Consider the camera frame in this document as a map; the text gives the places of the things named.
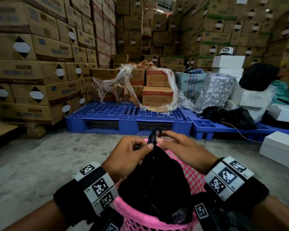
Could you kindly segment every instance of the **black garbage bag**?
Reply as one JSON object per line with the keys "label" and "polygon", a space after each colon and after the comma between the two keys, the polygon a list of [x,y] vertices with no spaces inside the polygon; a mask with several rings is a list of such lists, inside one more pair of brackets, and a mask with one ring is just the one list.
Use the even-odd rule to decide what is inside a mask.
{"label": "black garbage bag", "polygon": [[186,224],[192,220],[190,187],[183,169],[156,145],[123,180],[118,193],[134,209],[167,224]]}
{"label": "black garbage bag", "polygon": [[244,108],[237,108],[228,111],[225,108],[211,106],[205,108],[201,115],[212,122],[224,124],[231,128],[235,127],[241,130],[258,129],[248,110]]}
{"label": "black garbage bag", "polygon": [[266,63],[255,63],[242,76],[239,85],[250,91],[264,91],[271,82],[277,80],[279,67]]}

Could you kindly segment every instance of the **qr-like code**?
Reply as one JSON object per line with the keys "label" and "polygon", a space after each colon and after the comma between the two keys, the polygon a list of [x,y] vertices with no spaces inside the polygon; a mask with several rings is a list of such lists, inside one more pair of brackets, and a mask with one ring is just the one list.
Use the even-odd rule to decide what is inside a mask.
{"label": "qr-like code", "polygon": [[83,175],[86,175],[88,172],[90,172],[91,170],[93,170],[94,167],[92,165],[88,165],[86,167],[84,167],[82,170],[80,170],[80,172],[83,174]]}
{"label": "qr-like code", "polygon": [[103,209],[105,209],[105,207],[107,207],[108,204],[110,204],[112,201],[113,201],[113,197],[112,197],[111,191],[109,191],[109,192],[108,192],[104,197],[102,197],[101,200],[100,200]]}
{"label": "qr-like code", "polygon": [[226,187],[217,177],[214,177],[209,184],[217,194],[220,194]]}
{"label": "qr-like code", "polygon": [[220,171],[219,176],[227,183],[230,184],[237,176],[227,167]]}
{"label": "qr-like code", "polygon": [[95,191],[95,194],[97,196],[100,196],[101,194],[103,194],[108,189],[108,186],[107,186],[106,182],[104,181],[104,179],[101,178],[98,182],[96,182],[92,186],[92,188]]}
{"label": "qr-like code", "polygon": [[110,223],[110,225],[106,229],[106,231],[118,231],[118,230],[119,229],[113,223]]}
{"label": "qr-like code", "polygon": [[199,219],[203,219],[209,216],[203,203],[196,205],[195,210],[198,214]]}
{"label": "qr-like code", "polygon": [[241,165],[239,162],[237,162],[236,160],[234,160],[234,161],[232,161],[231,163],[230,163],[230,165],[232,166],[232,167],[234,167],[236,170],[238,170],[239,172],[243,172],[246,168],[243,166],[243,165]]}

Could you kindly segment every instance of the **hand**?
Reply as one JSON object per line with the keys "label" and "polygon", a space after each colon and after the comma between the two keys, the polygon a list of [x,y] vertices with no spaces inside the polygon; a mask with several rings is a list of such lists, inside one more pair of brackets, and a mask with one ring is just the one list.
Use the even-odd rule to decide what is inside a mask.
{"label": "hand", "polygon": [[163,131],[162,136],[168,136],[173,139],[173,141],[168,141],[157,138],[157,142],[163,150],[172,151],[183,163],[193,167],[201,174],[207,174],[210,167],[218,159],[186,135],[173,131]]}
{"label": "hand", "polygon": [[[135,145],[141,145],[142,148],[133,151]],[[152,151],[153,148],[154,145],[152,143],[147,145],[147,142],[144,139],[123,137],[102,164],[102,168],[116,183],[133,172],[136,166],[142,163],[145,155]]]}

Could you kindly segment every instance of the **fingernail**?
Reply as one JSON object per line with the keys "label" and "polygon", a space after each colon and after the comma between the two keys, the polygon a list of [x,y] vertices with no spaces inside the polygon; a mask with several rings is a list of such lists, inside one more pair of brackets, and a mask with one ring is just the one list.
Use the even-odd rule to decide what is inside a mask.
{"label": "fingernail", "polygon": [[153,143],[149,143],[149,144],[148,144],[148,147],[149,147],[151,150],[153,150],[154,144],[153,144]]}
{"label": "fingernail", "polygon": [[163,139],[162,138],[156,138],[156,142],[159,144],[162,144]]}

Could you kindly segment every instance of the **forearm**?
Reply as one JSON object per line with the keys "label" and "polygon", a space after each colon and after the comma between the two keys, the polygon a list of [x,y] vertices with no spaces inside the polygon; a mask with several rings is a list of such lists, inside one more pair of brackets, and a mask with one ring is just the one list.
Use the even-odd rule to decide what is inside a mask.
{"label": "forearm", "polygon": [[4,231],[64,231],[68,227],[69,224],[52,199]]}
{"label": "forearm", "polygon": [[251,218],[262,230],[289,230],[289,208],[271,195],[255,206]]}

